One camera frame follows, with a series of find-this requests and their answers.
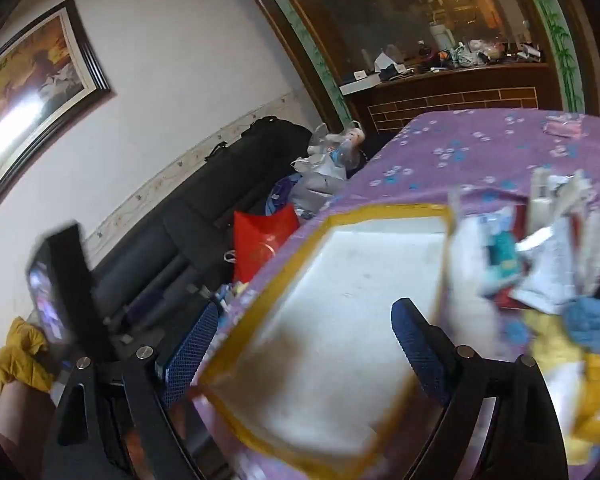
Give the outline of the yellow cloth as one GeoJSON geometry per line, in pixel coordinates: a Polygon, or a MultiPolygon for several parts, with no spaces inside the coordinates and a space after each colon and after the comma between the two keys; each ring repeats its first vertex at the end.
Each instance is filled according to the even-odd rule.
{"type": "Polygon", "coordinates": [[[583,466],[600,448],[600,355],[572,342],[562,320],[528,310],[529,347],[545,379],[564,439],[567,463],[583,466]]]}

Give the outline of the blue soft toy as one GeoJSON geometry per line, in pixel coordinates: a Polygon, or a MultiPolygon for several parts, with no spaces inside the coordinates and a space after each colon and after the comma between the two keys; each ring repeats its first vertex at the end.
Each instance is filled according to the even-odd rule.
{"type": "Polygon", "coordinates": [[[562,310],[568,337],[587,352],[600,354],[600,299],[579,297],[562,310]]]}

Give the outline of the yellow jacket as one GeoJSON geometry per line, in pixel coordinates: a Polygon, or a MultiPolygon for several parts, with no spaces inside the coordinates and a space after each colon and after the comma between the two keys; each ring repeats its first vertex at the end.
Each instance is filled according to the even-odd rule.
{"type": "Polygon", "coordinates": [[[38,362],[38,355],[48,350],[50,344],[42,330],[21,316],[14,318],[0,349],[0,396],[12,382],[49,393],[55,375],[38,362]]]}

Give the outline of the black sofa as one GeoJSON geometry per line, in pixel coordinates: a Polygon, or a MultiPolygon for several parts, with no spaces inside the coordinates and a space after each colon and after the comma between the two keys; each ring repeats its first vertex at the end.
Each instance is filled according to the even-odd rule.
{"type": "Polygon", "coordinates": [[[216,144],[95,266],[94,300],[110,333],[135,336],[227,283],[234,214],[264,214],[268,194],[292,174],[311,136],[306,127],[266,116],[234,143],[216,144]]]}

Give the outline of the yellow rimmed white box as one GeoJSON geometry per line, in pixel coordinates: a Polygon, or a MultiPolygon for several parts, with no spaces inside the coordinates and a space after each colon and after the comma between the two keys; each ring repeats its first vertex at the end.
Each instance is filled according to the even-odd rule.
{"type": "Polygon", "coordinates": [[[438,316],[451,223],[442,205],[367,205],[300,244],[199,377],[240,442],[311,479],[370,469],[416,385],[391,309],[438,316]]]}

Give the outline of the red gift bag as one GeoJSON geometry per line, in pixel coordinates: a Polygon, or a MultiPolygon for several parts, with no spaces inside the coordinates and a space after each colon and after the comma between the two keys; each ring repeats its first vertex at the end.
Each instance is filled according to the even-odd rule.
{"type": "Polygon", "coordinates": [[[299,229],[300,222],[291,205],[270,216],[234,212],[234,281],[248,283],[299,229]]]}

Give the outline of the purple floral tablecloth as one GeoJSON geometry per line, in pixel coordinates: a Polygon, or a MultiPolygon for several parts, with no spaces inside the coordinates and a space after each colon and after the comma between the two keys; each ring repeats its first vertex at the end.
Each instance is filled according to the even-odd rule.
{"type": "Polygon", "coordinates": [[[230,304],[228,320],[212,344],[222,344],[257,293],[330,214],[366,203],[444,203],[450,188],[462,190],[466,211],[490,211],[524,202],[535,167],[564,176],[583,170],[593,183],[588,201],[600,207],[600,117],[583,117],[583,136],[573,140],[546,134],[547,116],[545,110],[472,110],[463,105],[412,120],[286,241],[230,304]]]}

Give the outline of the pink tissue pack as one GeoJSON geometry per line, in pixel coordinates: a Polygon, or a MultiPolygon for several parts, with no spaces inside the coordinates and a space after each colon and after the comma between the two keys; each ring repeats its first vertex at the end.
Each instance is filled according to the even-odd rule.
{"type": "Polygon", "coordinates": [[[547,115],[543,131],[558,138],[580,139],[583,136],[583,118],[583,114],[547,115]]]}

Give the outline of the framed painting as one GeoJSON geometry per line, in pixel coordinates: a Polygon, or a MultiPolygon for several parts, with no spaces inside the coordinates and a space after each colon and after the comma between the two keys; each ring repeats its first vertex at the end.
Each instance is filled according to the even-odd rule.
{"type": "Polygon", "coordinates": [[[0,205],[32,162],[111,92],[74,0],[0,49],[0,205]]]}

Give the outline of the brick pattern wooden counter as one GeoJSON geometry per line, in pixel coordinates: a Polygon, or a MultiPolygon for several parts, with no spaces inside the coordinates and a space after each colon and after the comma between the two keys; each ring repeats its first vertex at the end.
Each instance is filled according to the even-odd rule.
{"type": "Polygon", "coordinates": [[[557,77],[546,64],[442,70],[382,82],[344,98],[365,132],[396,133],[417,116],[444,110],[560,110],[557,77]]]}

